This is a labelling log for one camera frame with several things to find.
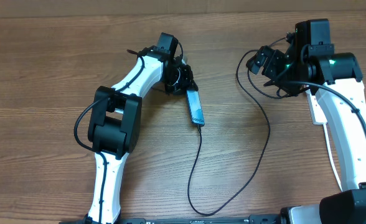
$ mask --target wood grain surface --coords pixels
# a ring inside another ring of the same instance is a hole
[[[366,10],[359,0],[0,0],[0,18]]]
[[[336,51],[357,56],[366,87],[366,11],[0,19],[0,223],[57,223],[88,212],[95,160],[75,142],[75,120],[100,85],[131,70],[135,57],[126,49],[154,45],[161,32],[182,42],[200,89],[206,125],[192,201],[202,212],[215,210],[252,175],[267,135],[260,109],[235,80],[239,59],[297,22],[325,17]],[[264,106],[271,137],[255,178],[216,216],[278,213],[337,193],[306,97],[265,98],[250,87],[244,67],[240,78]],[[186,188],[199,135],[185,98],[150,91],[141,119],[123,175],[122,217],[198,217]],[[84,140],[88,120],[79,129]]]

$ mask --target wall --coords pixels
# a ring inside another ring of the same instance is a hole
[[[366,0],[0,0],[0,18],[335,10],[366,10]]]

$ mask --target wooden table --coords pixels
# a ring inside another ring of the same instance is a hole
[[[267,134],[261,111],[235,80],[239,59],[297,22],[325,17],[336,51],[357,56],[366,87],[366,11],[0,19],[0,223],[57,223],[88,212],[95,160],[75,142],[74,122],[100,85],[118,83],[136,63],[126,49],[154,45],[161,32],[182,42],[200,88],[206,125],[192,200],[202,212],[215,210],[251,176]],[[264,106],[271,137],[255,178],[216,216],[278,213],[336,194],[306,97],[265,98],[250,88],[244,67],[240,77]],[[141,137],[123,175],[122,217],[198,217],[186,192],[199,144],[188,117],[183,96],[145,97]]]

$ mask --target white cable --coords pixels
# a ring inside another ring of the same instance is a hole
[[[326,126],[325,123],[322,124],[322,128],[324,129],[324,135],[326,137],[327,152],[328,152],[328,157],[330,158],[332,171],[334,172],[335,178],[337,179],[337,183],[338,183],[338,186],[340,188],[340,191],[342,191],[342,187],[340,185],[340,179],[339,179],[339,176],[338,176],[338,173],[337,173],[337,169],[335,168],[334,160],[332,159],[330,139],[328,138],[328,131],[327,131],[327,126]]]

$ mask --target white power adapter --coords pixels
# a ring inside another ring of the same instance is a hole
[[[340,188],[340,191],[342,191],[337,169],[335,168],[334,160],[332,159],[330,140],[328,137],[328,131],[327,131],[327,126],[326,126],[327,118],[326,118],[323,110],[321,109],[319,103],[317,102],[316,96],[312,96],[310,90],[306,90],[306,96],[307,96],[307,102],[309,103],[310,115],[312,116],[313,124],[322,125],[322,127],[324,129],[324,136],[326,137],[327,152],[328,152],[328,157],[330,159],[332,171],[334,172],[335,178],[337,179],[337,183]]]

